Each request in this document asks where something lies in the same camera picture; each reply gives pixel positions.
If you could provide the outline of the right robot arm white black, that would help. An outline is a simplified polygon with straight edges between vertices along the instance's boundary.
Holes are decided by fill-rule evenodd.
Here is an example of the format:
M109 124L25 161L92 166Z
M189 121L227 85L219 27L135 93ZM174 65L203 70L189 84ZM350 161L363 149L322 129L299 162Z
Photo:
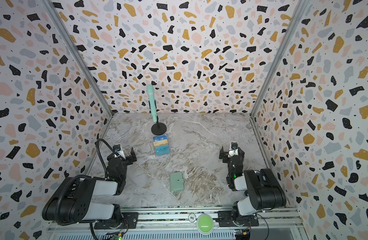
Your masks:
M230 211L218 212L222 227L256 225L254 215L263 210L286 206L286 196L271 169L244 170L245 152L232 142L230 149L220 149L219 159L227 164L226 182L234 192L244 192L245 199L233 204Z

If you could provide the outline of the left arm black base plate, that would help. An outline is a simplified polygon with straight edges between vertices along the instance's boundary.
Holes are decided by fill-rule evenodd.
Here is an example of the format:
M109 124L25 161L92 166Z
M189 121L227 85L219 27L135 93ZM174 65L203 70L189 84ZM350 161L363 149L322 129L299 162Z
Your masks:
M138 212L114 214L111 219L99 220L95 223L94 230L125 231L135 229L138 218Z

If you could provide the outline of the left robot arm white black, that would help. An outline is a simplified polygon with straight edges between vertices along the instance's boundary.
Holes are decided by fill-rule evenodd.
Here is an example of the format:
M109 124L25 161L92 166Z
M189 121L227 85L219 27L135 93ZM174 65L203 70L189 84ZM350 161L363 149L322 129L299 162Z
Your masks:
M94 224L96 229L126 226L127 219L118 204L93 200L95 197L119 196L126 185L128 166L137 161L134 150L128 156L120 145L115 145L113 150L104 165L107 177L67 177L44 206L42 218L60 226L77 223Z

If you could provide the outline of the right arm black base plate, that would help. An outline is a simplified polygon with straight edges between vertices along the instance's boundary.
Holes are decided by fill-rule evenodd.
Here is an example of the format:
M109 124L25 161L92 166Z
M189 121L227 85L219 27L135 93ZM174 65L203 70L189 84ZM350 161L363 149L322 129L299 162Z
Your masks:
M258 227L258 219L254 215L241 216L235 211L218 211L216 222L220 227Z

